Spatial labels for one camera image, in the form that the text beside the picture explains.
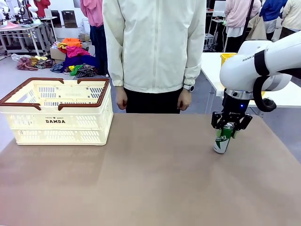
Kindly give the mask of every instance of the wristwatch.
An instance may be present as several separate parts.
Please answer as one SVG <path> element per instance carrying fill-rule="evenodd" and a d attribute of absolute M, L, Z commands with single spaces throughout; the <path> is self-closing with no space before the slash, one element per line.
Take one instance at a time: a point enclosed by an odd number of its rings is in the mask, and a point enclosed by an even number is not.
<path fill-rule="evenodd" d="M 188 90 L 190 93 L 194 91 L 194 85 L 185 85 L 184 84 L 183 88 Z"/>

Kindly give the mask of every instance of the black pants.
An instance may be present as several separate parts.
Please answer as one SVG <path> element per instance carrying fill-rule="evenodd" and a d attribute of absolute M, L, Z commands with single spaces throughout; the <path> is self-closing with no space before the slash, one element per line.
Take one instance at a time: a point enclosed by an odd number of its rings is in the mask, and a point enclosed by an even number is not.
<path fill-rule="evenodd" d="M 272 41 L 273 36 L 274 36 L 274 32 L 272 32 L 272 33 L 267 33 L 267 40 Z"/>
<path fill-rule="evenodd" d="M 286 27 L 282 27 L 282 31 L 279 39 L 285 38 L 286 36 L 289 36 L 291 34 L 295 34 L 295 32 Z"/>
<path fill-rule="evenodd" d="M 127 113 L 180 113 L 177 105 L 182 89 L 168 93 L 140 93 L 124 90 L 127 94 Z"/>
<path fill-rule="evenodd" d="M 241 47 L 241 44 L 248 37 L 250 31 L 251 31 L 251 28 L 248 27 L 244 38 L 243 38 L 243 35 L 240 35 L 238 37 L 228 37 L 226 53 L 237 53 Z"/>
<path fill-rule="evenodd" d="M 242 35 L 238 37 L 228 37 L 226 53 L 237 53 L 240 48 Z"/>
<path fill-rule="evenodd" d="M 95 57 L 99 62 L 98 73 L 100 75 L 106 75 L 108 73 L 108 56 L 104 26 L 90 26 L 90 39 L 92 41 L 92 45 L 95 46 Z"/>

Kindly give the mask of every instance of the red shirt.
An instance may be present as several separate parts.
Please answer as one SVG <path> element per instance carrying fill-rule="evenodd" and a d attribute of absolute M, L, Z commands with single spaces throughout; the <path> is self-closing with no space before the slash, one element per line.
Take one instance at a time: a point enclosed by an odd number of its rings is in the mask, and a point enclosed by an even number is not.
<path fill-rule="evenodd" d="M 50 0 L 41 0 L 41 1 L 35 1 L 36 6 L 38 7 L 37 14 L 39 17 L 45 16 L 44 9 L 48 8 L 50 6 Z"/>

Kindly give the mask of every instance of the blue jacket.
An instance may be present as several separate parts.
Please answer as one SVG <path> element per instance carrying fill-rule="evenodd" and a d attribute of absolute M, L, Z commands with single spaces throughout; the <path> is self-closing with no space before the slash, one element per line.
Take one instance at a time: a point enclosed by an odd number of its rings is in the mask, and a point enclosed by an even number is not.
<path fill-rule="evenodd" d="M 266 0 L 259 16 L 262 16 L 264 21 L 277 19 L 281 8 L 285 6 L 286 2 L 287 0 Z"/>

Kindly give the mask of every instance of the yellow bucket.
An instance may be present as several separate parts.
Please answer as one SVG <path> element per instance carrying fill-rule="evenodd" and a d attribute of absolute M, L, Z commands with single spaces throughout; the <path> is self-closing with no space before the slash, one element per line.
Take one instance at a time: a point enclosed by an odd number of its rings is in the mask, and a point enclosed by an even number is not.
<path fill-rule="evenodd" d="M 222 65 L 228 60 L 229 58 L 237 55 L 237 53 L 222 53 L 221 58 L 222 58 Z"/>

